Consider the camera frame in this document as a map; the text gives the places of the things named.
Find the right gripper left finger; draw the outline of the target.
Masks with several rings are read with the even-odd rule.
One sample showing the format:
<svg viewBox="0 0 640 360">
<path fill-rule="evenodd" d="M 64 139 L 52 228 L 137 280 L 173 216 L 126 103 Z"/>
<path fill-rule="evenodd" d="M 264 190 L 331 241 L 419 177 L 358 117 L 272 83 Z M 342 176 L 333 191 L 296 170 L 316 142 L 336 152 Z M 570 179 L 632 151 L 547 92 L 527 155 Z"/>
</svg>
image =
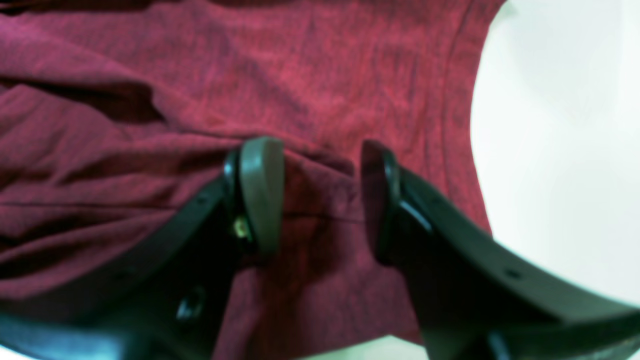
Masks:
<svg viewBox="0 0 640 360">
<path fill-rule="evenodd" d="M 209 360 L 245 256 L 279 250 L 284 144 L 245 141 L 167 223 L 58 288 L 1 303 L 3 360 Z"/>
</svg>

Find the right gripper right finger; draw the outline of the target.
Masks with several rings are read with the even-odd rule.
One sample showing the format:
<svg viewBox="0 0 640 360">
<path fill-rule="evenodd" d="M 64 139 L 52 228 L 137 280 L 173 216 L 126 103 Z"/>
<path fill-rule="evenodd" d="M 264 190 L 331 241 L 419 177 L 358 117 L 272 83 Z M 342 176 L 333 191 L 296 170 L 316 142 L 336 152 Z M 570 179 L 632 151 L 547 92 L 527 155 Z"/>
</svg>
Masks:
<svg viewBox="0 0 640 360">
<path fill-rule="evenodd" d="M 402 276 L 430 360 L 629 360 L 639 308 L 496 242 L 375 140 L 361 146 L 366 239 Z"/>
</svg>

